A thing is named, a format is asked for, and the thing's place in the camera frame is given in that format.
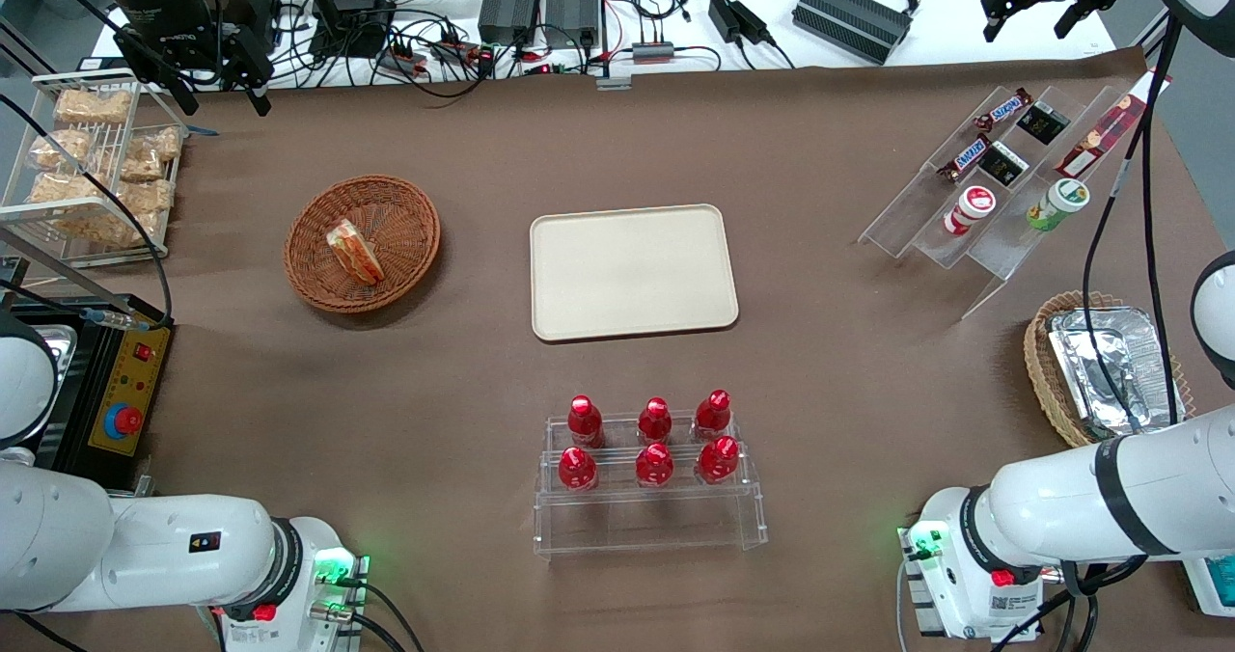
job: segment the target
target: acrylic shelf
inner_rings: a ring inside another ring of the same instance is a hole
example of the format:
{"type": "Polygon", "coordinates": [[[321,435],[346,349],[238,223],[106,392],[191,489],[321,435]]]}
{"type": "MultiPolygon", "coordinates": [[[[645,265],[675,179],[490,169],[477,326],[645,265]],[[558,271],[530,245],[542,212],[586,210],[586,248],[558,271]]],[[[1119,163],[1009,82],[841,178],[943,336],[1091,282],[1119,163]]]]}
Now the acrylic shelf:
{"type": "MultiPolygon", "coordinates": [[[[637,415],[606,416],[597,461],[599,484],[587,491],[568,490],[557,477],[562,451],[571,446],[566,417],[545,425],[534,504],[534,550],[543,558],[573,553],[657,551],[737,546],[742,551],[767,543],[763,493],[746,442],[739,442],[739,467],[724,482],[709,485],[694,475],[704,443],[689,437],[693,411],[671,411],[673,477],[659,488],[642,488],[635,458],[642,449],[635,432],[637,415]]],[[[730,422],[727,433],[740,440],[730,422]]]]}

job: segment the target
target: wicker basket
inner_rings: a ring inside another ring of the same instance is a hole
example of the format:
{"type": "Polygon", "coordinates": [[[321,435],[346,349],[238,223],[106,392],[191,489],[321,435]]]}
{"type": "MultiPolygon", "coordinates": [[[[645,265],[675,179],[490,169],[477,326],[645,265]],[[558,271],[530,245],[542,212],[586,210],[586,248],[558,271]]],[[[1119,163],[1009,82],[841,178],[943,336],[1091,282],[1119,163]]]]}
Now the wicker basket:
{"type": "Polygon", "coordinates": [[[305,206],[283,247],[291,288],[319,310],[369,312],[395,301],[429,273],[441,242],[433,204],[412,183],[366,174],[336,183],[305,206]],[[356,225],[373,247],[385,279],[364,285],[340,265],[326,233],[340,219],[356,225]]]}
{"type": "MultiPolygon", "coordinates": [[[[1103,295],[1103,293],[1089,293],[1091,307],[1116,307],[1123,305],[1123,300],[1103,295]]],[[[1092,445],[1098,438],[1089,435],[1077,417],[1076,406],[1072,404],[1072,394],[1068,391],[1068,383],[1060,372],[1058,363],[1055,362],[1055,351],[1046,336],[1046,319],[1062,310],[1076,310],[1084,306],[1079,290],[1060,293],[1055,298],[1046,300],[1046,304],[1037,310],[1037,315],[1025,328],[1025,367],[1029,368],[1029,379],[1034,383],[1034,394],[1042,405],[1046,419],[1055,426],[1055,431],[1063,436],[1072,447],[1092,445]]],[[[1171,374],[1174,375],[1174,384],[1179,388],[1179,398],[1183,400],[1183,417],[1192,417],[1197,411],[1192,404],[1192,391],[1179,370],[1179,362],[1171,357],[1171,374]]]]}

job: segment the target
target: foil container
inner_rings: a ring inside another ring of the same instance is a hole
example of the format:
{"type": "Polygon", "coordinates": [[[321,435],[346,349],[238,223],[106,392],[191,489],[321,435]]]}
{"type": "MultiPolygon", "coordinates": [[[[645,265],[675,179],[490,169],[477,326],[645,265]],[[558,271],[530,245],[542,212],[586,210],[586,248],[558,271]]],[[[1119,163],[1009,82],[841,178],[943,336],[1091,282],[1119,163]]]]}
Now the foil container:
{"type": "MultiPolygon", "coordinates": [[[[1046,322],[1056,362],[1084,428],[1095,438],[1105,440],[1170,426],[1166,372],[1153,321],[1136,307],[1093,307],[1089,312],[1098,341],[1097,353],[1086,330],[1084,310],[1066,310],[1046,322]],[[1110,372],[1114,389],[1102,374],[1099,354],[1110,372]]],[[[1182,414],[1179,390],[1173,382],[1170,389],[1182,414]]]]}

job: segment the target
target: red bottle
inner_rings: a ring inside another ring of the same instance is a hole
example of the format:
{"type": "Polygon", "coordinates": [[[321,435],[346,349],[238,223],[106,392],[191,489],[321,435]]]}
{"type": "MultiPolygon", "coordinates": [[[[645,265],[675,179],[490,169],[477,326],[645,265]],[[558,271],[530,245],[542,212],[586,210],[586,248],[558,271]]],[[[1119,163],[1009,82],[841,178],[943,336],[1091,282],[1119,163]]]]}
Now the red bottle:
{"type": "Polygon", "coordinates": [[[669,448],[653,442],[643,448],[635,459],[635,477],[643,488],[659,488],[673,475],[673,457],[669,448]]]}
{"type": "Polygon", "coordinates": [[[597,409],[587,396],[580,394],[571,401],[566,425],[571,426],[571,438],[579,447],[600,449],[605,446],[605,428],[600,420],[600,409],[597,409]]]}
{"type": "Polygon", "coordinates": [[[695,462],[695,475],[706,484],[718,484],[737,470],[737,441],[722,435],[709,442],[695,462]]]}
{"type": "Polygon", "coordinates": [[[638,440],[645,446],[653,442],[666,442],[672,427],[673,419],[669,417],[669,405],[659,396],[648,399],[647,408],[638,415],[638,440]]]}
{"type": "Polygon", "coordinates": [[[695,410],[695,420],[690,424],[690,436],[699,442],[716,440],[725,435],[730,416],[732,416],[732,411],[729,410],[729,393],[718,389],[708,395],[695,410]]]}
{"type": "Polygon", "coordinates": [[[592,490],[600,483],[597,461],[578,447],[567,447],[557,464],[557,478],[569,490],[592,490]]]}

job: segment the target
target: red emergency stop button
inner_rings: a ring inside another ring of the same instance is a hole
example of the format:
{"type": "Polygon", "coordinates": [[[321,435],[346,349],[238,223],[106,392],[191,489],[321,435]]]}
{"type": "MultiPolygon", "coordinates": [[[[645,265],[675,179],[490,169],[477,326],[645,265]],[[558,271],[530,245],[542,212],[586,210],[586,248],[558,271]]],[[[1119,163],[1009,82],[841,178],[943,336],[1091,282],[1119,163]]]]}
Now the red emergency stop button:
{"type": "Polygon", "coordinates": [[[142,412],[132,406],[124,406],[116,412],[115,424],[120,435],[133,435],[142,428],[142,412]]]}
{"type": "Polygon", "coordinates": [[[990,583],[995,587],[1010,587],[1016,584],[1016,577],[1008,570],[995,570],[990,573],[990,583]]]}

